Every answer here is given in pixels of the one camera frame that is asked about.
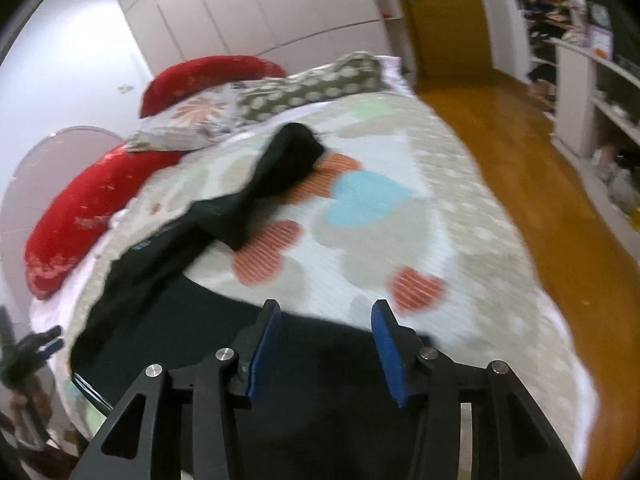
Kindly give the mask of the black pants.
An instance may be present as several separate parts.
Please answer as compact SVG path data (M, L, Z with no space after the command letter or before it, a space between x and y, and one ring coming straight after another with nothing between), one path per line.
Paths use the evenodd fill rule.
M231 346L265 301L248 304L186 278L209 247L239 252L266 232L276 201L311 173L324 149L288 124L238 192L198 200L113 262L70 352L76 380L113 408L152 364L196 365ZM402 479L414 425L388 394L366 330L283 313L252 407L235 411L242 479ZM182 415L181 467L192 474L191 409Z

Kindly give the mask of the arched headboard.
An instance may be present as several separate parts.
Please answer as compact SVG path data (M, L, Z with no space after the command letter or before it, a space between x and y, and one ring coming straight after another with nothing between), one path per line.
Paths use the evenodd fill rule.
M18 163L1 202L1 269L17 313L25 315L32 303L24 263L32 229L74 177L119 144L122 138L106 129L70 127L38 142Z

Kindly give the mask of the heart patterned quilt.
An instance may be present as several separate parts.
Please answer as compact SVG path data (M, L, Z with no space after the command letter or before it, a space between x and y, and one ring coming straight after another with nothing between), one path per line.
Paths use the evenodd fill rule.
M310 127L326 147L314 172L242 249L205 243L154 304L117 311L103 347L89 351L112 264L199 200L239 191L287 122ZM357 333L383 298L454 360L508 361L575 464L586 461L598 402L568 328L471 154L415 99L371 93L309 105L186 155L145 182L90 266L66 290L68 349L54 368L65 411L87 437L142 367L201 359L268 298L298 322Z

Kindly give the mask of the floral pillow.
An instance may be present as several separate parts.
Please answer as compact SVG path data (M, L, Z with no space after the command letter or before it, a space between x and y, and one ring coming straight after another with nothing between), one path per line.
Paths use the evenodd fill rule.
M240 84L222 84L142 119L128 136L127 152L193 152L221 144L240 130Z

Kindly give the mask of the red cushion far side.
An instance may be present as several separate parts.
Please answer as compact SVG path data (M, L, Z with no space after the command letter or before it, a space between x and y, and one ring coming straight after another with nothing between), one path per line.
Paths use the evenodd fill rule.
M154 116L198 92L244 80L283 78L288 73L277 63L250 55L212 55L166 68L146 87L139 117Z

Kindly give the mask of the white shelf unit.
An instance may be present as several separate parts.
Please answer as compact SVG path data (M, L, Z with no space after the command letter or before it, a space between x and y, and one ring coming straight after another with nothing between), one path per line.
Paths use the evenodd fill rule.
M639 40L603 0L515 0L529 93L552 138L594 180L596 200L639 227Z

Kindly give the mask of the green dotted bolster pillow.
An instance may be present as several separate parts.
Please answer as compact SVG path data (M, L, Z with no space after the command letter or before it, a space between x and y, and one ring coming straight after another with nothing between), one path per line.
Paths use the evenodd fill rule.
M236 109L243 124L254 124L293 108L382 88L381 62L369 52L354 52L331 64L283 78L268 78L245 89L238 94Z

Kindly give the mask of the wooden door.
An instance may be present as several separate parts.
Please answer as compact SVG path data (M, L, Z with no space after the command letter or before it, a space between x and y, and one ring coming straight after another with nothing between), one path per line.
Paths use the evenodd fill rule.
M483 0L405 2L423 77L479 77L492 71Z

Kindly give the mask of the white wardrobe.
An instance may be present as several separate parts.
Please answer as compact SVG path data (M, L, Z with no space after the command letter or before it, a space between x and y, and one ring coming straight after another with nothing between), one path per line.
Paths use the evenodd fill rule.
M266 58L295 74L354 51L416 61L399 0L118 0L152 74L209 55Z

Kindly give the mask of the red cushion near wall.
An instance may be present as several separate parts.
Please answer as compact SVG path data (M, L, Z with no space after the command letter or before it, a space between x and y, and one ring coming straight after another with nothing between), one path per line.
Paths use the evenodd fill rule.
M113 148L55 196L25 245L28 290L39 300L57 292L66 276L108 229L111 218L145 181L182 157L177 151L128 152Z

